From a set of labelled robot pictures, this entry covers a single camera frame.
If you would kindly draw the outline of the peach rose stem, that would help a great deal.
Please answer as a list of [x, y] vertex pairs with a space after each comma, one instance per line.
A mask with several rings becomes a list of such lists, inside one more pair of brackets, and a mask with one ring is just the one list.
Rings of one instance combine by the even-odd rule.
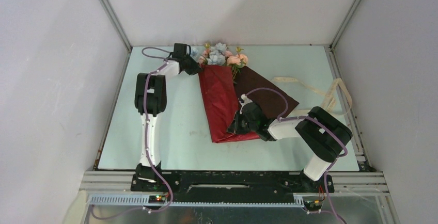
[[242, 53], [244, 48], [237, 46], [236, 52], [225, 51], [226, 66], [231, 68], [232, 79], [235, 80], [242, 68], [248, 64], [248, 56]]

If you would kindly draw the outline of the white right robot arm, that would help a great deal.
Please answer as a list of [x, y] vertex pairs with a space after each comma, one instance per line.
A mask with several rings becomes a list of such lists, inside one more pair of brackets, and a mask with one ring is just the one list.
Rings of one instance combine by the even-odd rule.
[[313, 192], [321, 185], [321, 178], [338, 158], [348, 154], [351, 130], [321, 107], [313, 107], [304, 116], [268, 118], [261, 107], [250, 102], [238, 110], [227, 131], [244, 135], [254, 132], [264, 141], [300, 137], [313, 155], [303, 169], [301, 187]]

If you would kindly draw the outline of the red wrapping paper sheet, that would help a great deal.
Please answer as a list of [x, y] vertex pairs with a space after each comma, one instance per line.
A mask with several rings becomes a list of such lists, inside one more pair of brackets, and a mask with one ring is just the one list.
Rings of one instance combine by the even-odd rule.
[[258, 90], [249, 95], [249, 98], [261, 107], [267, 118], [276, 118], [279, 114], [283, 118], [287, 117], [299, 105], [297, 100], [250, 67], [242, 68], [235, 80], [232, 79], [231, 68], [227, 66], [202, 66], [198, 76], [213, 143], [259, 139], [255, 132], [245, 135], [227, 133], [235, 113], [241, 107], [238, 98], [251, 90], [264, 87], [276, 91]]

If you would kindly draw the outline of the pink rose stem with blue bud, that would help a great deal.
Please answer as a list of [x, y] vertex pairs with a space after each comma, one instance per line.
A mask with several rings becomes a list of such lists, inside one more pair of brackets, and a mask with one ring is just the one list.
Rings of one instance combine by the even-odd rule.
[[198, 50], [197, 47], [195, 47], [195, 46], [192, 46], [192, 47], [191, 47], [190, 56], [191, 56], [195, 61], [198, 60], [198, 58], [199, 58], [199, 50]]

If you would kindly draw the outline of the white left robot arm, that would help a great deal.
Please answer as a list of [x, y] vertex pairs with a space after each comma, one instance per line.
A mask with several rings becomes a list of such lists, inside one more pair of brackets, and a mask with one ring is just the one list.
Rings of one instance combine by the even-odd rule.
[[172, 51], [148, 46], [142, 49], [142, 54], [163, 60], [156, 70], [137, 75], [134, 98], [142, 122], [142, 154], [135, 175], [150, 191], [157, 191], [163, 185], [163, 177], [156, 128], [167, 106], [166, 81], [182, 72], [196, 75], [201, 67], [194, 59], [198, 54], [197, 48], [188, 44], [175, 43]]

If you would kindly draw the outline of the blue flower stem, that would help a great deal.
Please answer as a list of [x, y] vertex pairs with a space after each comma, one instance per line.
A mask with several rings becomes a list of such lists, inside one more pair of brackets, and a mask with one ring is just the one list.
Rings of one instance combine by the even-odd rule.
[[210, 46], [207, 49], [207, 64], [214, 66], [223, 66], [226, 64], [227, 45], [224, 43], [217, 43], [216, 45]]

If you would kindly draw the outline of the cream ribbon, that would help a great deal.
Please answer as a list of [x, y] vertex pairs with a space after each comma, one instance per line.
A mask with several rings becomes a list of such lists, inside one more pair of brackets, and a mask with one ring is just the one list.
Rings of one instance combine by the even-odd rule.
[[[332, 81], [329, 89], [327, 91], [322, 91], [312, 85], [308, 85], [305, 82], [294, 78], [294, 77], [274, 77], [271, 79], [272, 82], [280, 82], [280, 83], [299, 83], [302, 86], [304, 86], [305, 88], [313, 91], [314, 93], [324, 96], [324, 100], [322, 101], [320, 107], [322, 107], [324, 110], [326, 110], [329, 114], [333, 115], [333, 116], [345, 116], [347, 115], [352, 107], [353, 107], [353, 100], [352, 97], [344, 83], [344, 81], [341, 78], [336, 78]], [[345, 112], [342, 113], [336, 113], [334, 112], [334, 107], [337, 105], [337, 101], [334, 97], [334, 92], [337, 88], [340, 88], [341, 92], [345, 95], [346, 100], [347, 100], [347, 104], [348, 104], [348, 108]]]

